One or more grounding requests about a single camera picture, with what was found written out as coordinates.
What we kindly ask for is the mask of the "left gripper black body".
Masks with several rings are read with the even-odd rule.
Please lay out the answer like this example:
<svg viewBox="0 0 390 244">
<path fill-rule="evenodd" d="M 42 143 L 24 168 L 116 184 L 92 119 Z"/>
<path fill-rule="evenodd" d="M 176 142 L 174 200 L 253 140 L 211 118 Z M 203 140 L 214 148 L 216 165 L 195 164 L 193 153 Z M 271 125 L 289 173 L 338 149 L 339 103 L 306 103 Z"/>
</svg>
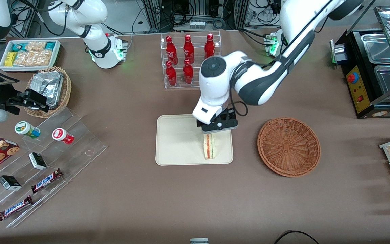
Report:
<svg viewBox="0 0 390 244">
<path fill-rule="evenodd" d="M 238 125 L 235 109 L 228 108 L 227 110 L 224 110 L 220 115 L 218 115 L 212 120 L 211 124 Z"/>
</svg>

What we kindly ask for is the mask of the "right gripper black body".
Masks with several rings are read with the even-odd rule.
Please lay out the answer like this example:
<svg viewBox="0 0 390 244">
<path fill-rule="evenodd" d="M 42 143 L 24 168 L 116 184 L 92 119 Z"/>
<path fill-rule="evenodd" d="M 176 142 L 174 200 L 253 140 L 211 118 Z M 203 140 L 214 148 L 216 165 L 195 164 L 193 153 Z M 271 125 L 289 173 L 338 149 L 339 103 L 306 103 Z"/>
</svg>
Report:
<svg viewBox="0 0 390 244">
<path fill-rule="evenodd" d="M 20 92 L 15 90 L 12 84 L 0 85 L 0 105 L 16 106 L 24 105 L 24 99 Z"/>
</svg>

